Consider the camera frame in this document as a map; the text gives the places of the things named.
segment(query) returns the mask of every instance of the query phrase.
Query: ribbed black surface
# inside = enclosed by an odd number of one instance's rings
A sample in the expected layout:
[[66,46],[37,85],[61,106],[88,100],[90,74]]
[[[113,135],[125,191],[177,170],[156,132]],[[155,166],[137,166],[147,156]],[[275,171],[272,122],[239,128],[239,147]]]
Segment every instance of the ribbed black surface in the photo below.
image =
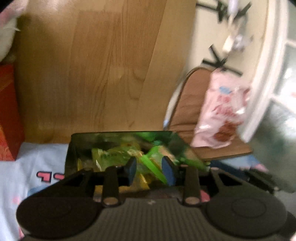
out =
[[[37,240],[31,237],[23,239],[23,241]],[[207,222],[199,209],[183,207],[174,199],[127,199],[120,207],[103,210],[98,220],[85,232],[63,239],[63,241],[111,240],[242,241],[245,239],[223,234]],[[284,239],[273,235],[259,240]]]

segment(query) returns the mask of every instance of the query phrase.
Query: silver bolt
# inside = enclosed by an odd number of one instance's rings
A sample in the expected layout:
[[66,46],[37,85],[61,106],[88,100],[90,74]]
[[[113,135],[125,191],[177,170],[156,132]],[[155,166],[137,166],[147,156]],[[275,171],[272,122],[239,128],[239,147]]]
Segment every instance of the silver bolt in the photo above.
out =
[[116,197],[106,197],[103,202],[108,206],[112,206],[118,204],[119,200]]
[[197,197],[187,197],[185,199],[185,202],[188,204],[188,205],[197,205],[200,203],[200,199],[197,198]]

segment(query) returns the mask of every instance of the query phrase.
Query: pink object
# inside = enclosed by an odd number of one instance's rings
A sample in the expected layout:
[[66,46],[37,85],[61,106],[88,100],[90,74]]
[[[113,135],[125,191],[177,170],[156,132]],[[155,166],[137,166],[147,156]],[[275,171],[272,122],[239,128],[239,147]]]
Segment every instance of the pink object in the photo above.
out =
[[191,146],[216,149],[231,144],[237,127],[244,122],[249,92],[242,78],[215,70]]

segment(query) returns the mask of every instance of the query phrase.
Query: brown cushion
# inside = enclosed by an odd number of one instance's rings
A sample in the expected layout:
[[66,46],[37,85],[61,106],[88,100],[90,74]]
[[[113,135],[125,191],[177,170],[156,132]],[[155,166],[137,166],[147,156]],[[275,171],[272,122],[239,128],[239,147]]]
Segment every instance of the brown cushion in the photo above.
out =
[[[211,71],[205,68],[195,68],[187,75],[170,121],[169,130],[178,132],[188,144],[191,143],[194,128],[199,120],[210,76]],[[198,147],[193,150],[199,158],[205,161],[247,155],[252,152],[248,144],[238,137],[227,147],[219,149]]]

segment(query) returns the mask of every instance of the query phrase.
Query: window pane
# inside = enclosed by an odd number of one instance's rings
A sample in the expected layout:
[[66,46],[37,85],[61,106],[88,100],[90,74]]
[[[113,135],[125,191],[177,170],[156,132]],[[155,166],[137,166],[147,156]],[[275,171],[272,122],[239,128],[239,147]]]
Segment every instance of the window pane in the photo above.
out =
[[296,118],[271,103],[250,142],[255,157],[296,188]]
[[288,38],[296,40],[296,7],[289,2],[289,31]]
[[282,71],[275,93],[284,103],[296,111],[296,49],[290,46],[286,47]]

